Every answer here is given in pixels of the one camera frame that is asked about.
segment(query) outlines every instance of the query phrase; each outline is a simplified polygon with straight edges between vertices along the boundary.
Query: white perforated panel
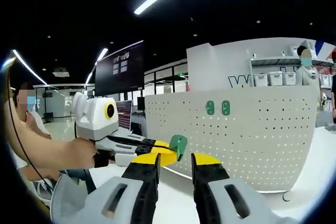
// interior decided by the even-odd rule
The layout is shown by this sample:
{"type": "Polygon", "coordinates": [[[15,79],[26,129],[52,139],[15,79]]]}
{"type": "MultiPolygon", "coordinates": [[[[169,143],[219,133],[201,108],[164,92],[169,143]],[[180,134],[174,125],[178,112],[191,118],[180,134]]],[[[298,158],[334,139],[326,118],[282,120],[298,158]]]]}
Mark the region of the white perforated panel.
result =
{"type": "Polygon", "coordinates": [[[181,174],[192,175],[191,153],[201,152],[220,159],[231,177],[256,190],[288,190],[308,155],[315,97],[308,86],[150,95],[145,97],[148,138],[188,138],[182,162],[169,166],[181,174]],[[214,102],[213,115],[208,101],[214,102]],[[223,101],[230,102],[230,115],[223,115],[223,101]]]}

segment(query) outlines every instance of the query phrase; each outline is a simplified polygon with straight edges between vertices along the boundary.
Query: hand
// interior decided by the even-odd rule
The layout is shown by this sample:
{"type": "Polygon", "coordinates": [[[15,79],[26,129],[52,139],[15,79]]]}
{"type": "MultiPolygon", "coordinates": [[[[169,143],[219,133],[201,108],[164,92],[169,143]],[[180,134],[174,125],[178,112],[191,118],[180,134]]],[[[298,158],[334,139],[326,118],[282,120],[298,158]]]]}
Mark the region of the hand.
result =
{"type": "Polygon", "coordinates": [[[34,116],[28,111],[26,111],[26,125],[35,133],[39,130],[34,116]]]}
{"type": "Polygon", "coordinates": [[[93,141],[85,140],[80,137],[75,138],[67,142],[67,152],[78,166],[74,168],[88,169],[95,166],[93,156],[96,154],[97,149],[93,141]]]}
{"type": "Polygon", "coordinates": [[[60,177],[60,172],[59,172],[59,170],[49,170],[48,171],[48,175],[47,175],[47,177],[48,178],[52,178],[53,180],[55,180],[55,181],[58,181],[58,179],[59,179],[59,177],[60,177]]]}

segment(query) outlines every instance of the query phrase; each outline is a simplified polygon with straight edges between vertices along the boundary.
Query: face mask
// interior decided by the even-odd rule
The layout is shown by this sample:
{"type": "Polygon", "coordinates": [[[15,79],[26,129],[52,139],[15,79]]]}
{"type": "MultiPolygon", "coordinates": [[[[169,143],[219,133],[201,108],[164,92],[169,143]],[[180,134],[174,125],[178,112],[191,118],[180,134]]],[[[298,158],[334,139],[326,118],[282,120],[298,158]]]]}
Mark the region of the face mask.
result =
{"type": "Polygon", "coordinates": [[[32,111],[36,103],[35,97],[27,97],[27,111],[32,111]]]}
{"type": "Polygon", "coordinates": [[[304,67],[309,67],[311,65],[311,58],[301,58],[301,64],[304,67]]]}

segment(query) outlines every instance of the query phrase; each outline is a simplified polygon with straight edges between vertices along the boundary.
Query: gray shirt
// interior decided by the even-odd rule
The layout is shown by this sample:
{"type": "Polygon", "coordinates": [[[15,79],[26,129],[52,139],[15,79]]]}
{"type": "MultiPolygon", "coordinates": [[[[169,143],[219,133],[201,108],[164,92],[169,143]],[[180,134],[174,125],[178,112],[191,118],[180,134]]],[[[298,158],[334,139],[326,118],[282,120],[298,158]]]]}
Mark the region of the gray shirt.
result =
{"type": "Polygon", "coordinates": [[[320,75],[314,67],[301,66],[296,74],[296,85],[312,86],[313,92],[316,95],[318,106],[321,102],[321,85],[320,75]]]}

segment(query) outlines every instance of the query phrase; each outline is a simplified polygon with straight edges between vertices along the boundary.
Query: monitor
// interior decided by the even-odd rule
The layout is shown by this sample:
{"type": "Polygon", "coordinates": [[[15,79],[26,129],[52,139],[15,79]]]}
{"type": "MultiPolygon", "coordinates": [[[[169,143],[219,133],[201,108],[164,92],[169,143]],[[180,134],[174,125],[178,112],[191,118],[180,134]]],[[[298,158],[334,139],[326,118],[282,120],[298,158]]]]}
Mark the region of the monitor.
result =
{"type": "Polygon", "coordinates": [[[114,52],[97,62],[96,96],[141,90],[143,87],[142,41],[114,52]]]}
{"type": "Polygon", "coordinates": [[[138,110],[145,110],[145,97],[138,97],[138,110]]]}
{"type": "Polygon", "coordinates": [[[131,116],[133,101],[127,100],[123,102],[116,102],[119,118],[119,127],[131,130],[131,116]]]}

